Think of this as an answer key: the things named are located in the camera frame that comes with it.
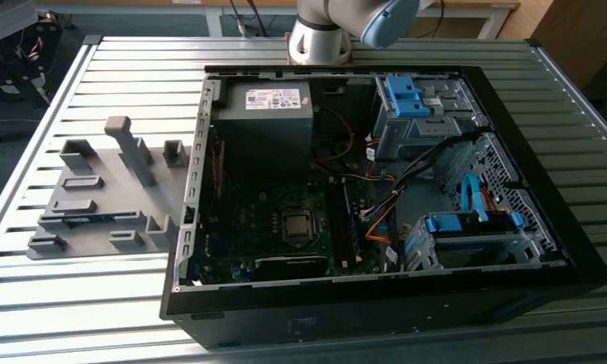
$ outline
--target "blue plastic clip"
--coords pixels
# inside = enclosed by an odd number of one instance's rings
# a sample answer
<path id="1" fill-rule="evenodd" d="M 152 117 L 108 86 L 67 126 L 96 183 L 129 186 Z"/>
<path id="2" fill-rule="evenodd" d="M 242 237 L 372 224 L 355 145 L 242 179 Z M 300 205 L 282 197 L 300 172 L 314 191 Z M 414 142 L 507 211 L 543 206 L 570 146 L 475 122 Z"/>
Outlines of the blue plastic clip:
<path id="1" fill-rule="evenodd" d="M 515 226 L 518 227 L 518 229 L 523 230 L 523 228 L 525 228 L 525 219 L 522 218 L 522 215 L 519 215 L 519 212 L 513 211 L 510 213 L 510 218 L 513 219 L 513 222 L 515 223 Z"/>
<path id="2" fill-rule="evenodd" d="M 417 237 L 413 237 L 407 244 L 405 245 L 405 254 L 409 253 L 410 249 L 413 248 L 414 243 L 417 242 Z"/>
<path id="3" fill-rule="evenodd" d="M 483 204 L 483 195 L 479 191 L 479 180 L 474 174 L 466 173 L 462 180 L 462 210 L 467 211 L 471 209 L 470 202 L 467 201 L 467 189 L 473 191 L 473 209 L 479 215 L 481 221 L 489 220 L 489 215 L 486 214 L 486 207 Z"/>
<path id="4" fill-rule="evenodd" d="M 463 230 L 462 223 L 457 215 L 435 215 L 433 218 L 437 221 L 439 232 Z"/>
<path id="5" fill-rule="evenodd" d="M 387 92 L 397 116 L 403 118 L 430 116 L 431 111 L 423 105 L 421 91 L 410 76 L 387 76 Z"/>
<path id="6" fill-rule="evenodd" d="M 438 229 L 437 229 L 437 223 L 434 222 L 434 219 L 433 218 L 427 218 L 425 220 L 425 223 L 427 224 L 427 231 L 430 233 L 435 232 Z"/>

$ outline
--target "wire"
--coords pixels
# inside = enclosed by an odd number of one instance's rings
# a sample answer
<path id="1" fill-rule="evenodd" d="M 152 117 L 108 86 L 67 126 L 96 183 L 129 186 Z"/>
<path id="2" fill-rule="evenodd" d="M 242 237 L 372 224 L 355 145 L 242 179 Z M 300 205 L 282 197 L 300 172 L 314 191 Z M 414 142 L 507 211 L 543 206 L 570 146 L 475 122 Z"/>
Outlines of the wire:
<path id="1" fill-rule="evenodd" d="M 272 24 L 275 23 L 276 17 L 278 17 L 278 15 L 275 15 L 275 16 L 272 17 L 272 20 L 270 21 L 270 24 L 267 24 L 267 28 L 266 28 L 266 31 L 267 31 L 267 32 L 270 32 L 270 29 L 271 29 L 271 27 L 272 27 Z"/>
<path id="2" fill-rule="evenodd" d="M 256 14 L 256 20 L 259 22 L 259 27 L 262 28 L 263 36 L 267 37 L 266 27 L 263 26 L 262 16 L 259 15 L 259 10 L 256 9 L 256 4 L 254 4 L 254 0 L 247 0 L 250 3 L 250 7 L 252 8 L 254 13 Z"/>
<path id="3" fill-rule="evenodd" d="M 379 240 L 378 238 L 382 238 L 382 237 L 375 237 L 375 236 L 371 236 L 371 234 L 374 233 L 375 231 L 375 228 L 378 227 L 378 224 L 380 223 L 380 221 L 387 217 L 387 214 L 391 212 L 391 210 L 394 209 L 394 206 L 397 205 L 398 203 L 398 199 L 394 201 L 394 203 L 389 206 L 387 210 L 384 210 L 383 214 L 380 215 L 380 217 L 378 218 L 378 220 L 375 220 L 375 223 L 371 225 L 371 228 L 368 229 L 367 231 L 367 235 L 366 235 L 366 238 L 367 240 Z"/>
<path id="4" fill-rule="evenodd" d="M 379 175 L 371 173 L 371 166 L 372 166 L 372 165 L 374 165 L 374 162 L 372 162 L 372 161 L 368 161 L 368 162 L 367 162 L 367 168 L 366 168 L 366 170 L 367 170 L 367 177 L 378 177 L 378 178 L 379 178 Z M 397 177 L 395 177 L 393 174 L 389 174 L 389 175 L 387 175 L 387 179 L 389 179 L 389 180 L 397 180 Z"/>
<path id="5" fill-rule="evenodd" d="M 239 11 L 236 9 L 236 4 L 234 4 L 234 0 L 230 0 L 230 5 L 232 6 L 234 14 L 236 14 L 234 20 L 239 21 L 239 19 L 243 19 L 243 17 L 239 15 Z"/>
<path id="6" fill-rule="evenodd" d="M 0 123 L 5 123 L 9 121 L 27 121 L 29 123 L 40 123 L 40 120 L 36 119 L 0 119 Z"/>
<path id="7" fill-rule="evenodd" d="M 479 188 L 479 192 L 483 195 L 483 199 L 486 199 L 486 205 L 489 207 L 489 210 L 497 211 L 495 203 L 493 202 L 493 199 L 490 198 L 490 194 L 483 187 Z"/>
<path id="8" fill-rule="evenodd" d="M 437 32 L 438 32 L 438 29 L 442 27 L 442 24 L 443 24 L 443 19 L 446 17 L 446 1 L 445 0 L 441 0 L 442 2 L 442 14 L 441 16 L 438 17 L 438 22 L 437 22 L 437 27 L 434 28 L 433 31 L 427 32 L 426 34 L 423 34 L 422 36 L 418 36 L 417 38 L 426 38 L 427 36 L 437 36 Z"/>
<path id="9" fill-rule="evenodd" d="M 372 216 L 380 209 L 387 206 L 387 204 L 403 193 L 405 188 L 407 187 L 407 181 L 419 175 L 423 171 L 430 169 L 433 166 L 438 155 L 445 149 L 451 147 L 457 143 L 462 143 L 470 140 L 477 140 L 481 136 L 479 131 L 471 131 L 463 133 L 461 136 L 453 136 L 446 138 L 435 146 L 427 149 L 409 164 L 407 168 L 403 170 L 403 173 L 394 181 L 390 189 L 389 197 L 372 207 L 370 207 L 363 213 L 362 217 L 368 218 Z"/>
<path id="10" fill-rule="evenodd" d="M 312 162 L 312 165 L 318 167 L 322 171 L 326 173 L 331 174 L 332 176 L 340 176 L 340 177 L 352 177 L 358 178 L 360 180 L 380 180 L 379 178 L 372 178 L 372 177 L 364 177 L 360 176 L 359 174 L 352 174 L 352 173 L 338 173 L 335 171 L 331 171 L 328 168 L 326 168 L 319 162 Z"/>
<path id="11" fill-rule="evenodd" d="M 342 152 L 338 155 L 330 155 L 327 157 L 319 157 L 319 158 L 312 159 L 312 161 L 315 161 L 315 162 L 327 162 L 327 161 L 334 161 L 335 159 L 342 158 L 351 151 L 351 149 L 354 148 L 355 135 L 354 135 L 354 130 L 351 129 L 351 126 L 348 125 L 348 122 L 338 114 L 338 112 L 327 106 L 322 106 L 320 108 L 324 109 L 326 111 L 328 111 L 332 115 L 335 115 L 335 118 L 338 118 L 338 120 L 344 124 L 346 130 L 348 131 L 348 138 L 350 138 L 348 146 L 346 147 L 344 152 Z"/>

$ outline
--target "aluminum table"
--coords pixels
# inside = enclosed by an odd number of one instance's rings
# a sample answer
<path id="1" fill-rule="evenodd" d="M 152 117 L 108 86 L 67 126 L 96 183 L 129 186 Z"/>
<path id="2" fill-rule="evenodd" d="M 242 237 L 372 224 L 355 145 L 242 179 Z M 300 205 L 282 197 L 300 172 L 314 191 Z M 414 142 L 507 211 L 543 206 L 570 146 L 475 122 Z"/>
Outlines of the aluminum table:
<path id="1" fill-rule="evenodd" d="M 67 139 L 115 147 L 128 115 L 148 147 L 192 142 L 206 64 L 284 64 L 282 39 L 92 38 L 0 197 L 0 362 L 607 362 L 607 286 L 502 325 L 207 352 L 158 317 L 166 254 L 32 261 L 27 242 Z M 477 65 L 607 263 L 607 124 L 539 47 L 411 39 L 358 64 Z"/>

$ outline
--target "floor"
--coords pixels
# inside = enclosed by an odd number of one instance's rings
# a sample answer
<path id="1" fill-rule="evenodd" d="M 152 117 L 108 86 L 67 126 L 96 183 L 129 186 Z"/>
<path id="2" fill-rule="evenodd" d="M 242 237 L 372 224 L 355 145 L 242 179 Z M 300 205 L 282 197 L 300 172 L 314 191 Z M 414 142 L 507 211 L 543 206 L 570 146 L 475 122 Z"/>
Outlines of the floor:
<path id="1" fill-rule="evenodd" d="M 292 29 L 295 17 L 264 16 L 268 36 L 283 36 Z M 64 31 L 55 68 L 48 75 L 48 89 L 56 90 L 65 71 L 81 46 L 85 35 L 109 36 L 207 36 L 207 23 L 200 15 L 75 15 L 73 27 Z M 231 16 L 222 19 L 226 36 L 239 36 L 236 21 Z M 246 20 L 248 34 L 258 32 L 256 19 Z M 607 120 L 607 65 L 585 90 Z M 35 110 L 25 102 L 0 101 L 0 192 L 23 154 L 27 142 L 36 130 L 44 110 Z"/>

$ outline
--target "motherboard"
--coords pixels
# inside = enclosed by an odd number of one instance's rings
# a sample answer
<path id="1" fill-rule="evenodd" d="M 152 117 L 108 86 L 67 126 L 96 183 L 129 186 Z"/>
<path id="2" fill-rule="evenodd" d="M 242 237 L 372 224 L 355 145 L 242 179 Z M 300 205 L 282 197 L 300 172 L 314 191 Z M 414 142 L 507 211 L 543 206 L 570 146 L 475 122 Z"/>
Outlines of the motherboard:
<path id="1" fill-rule="evenodd" d="M 227 186 L 207 218 L 200 279 L 223 284 L 378 272 L 380 251 L 358 222 L 371 190 L 371 183 L 328 179 Z"/>

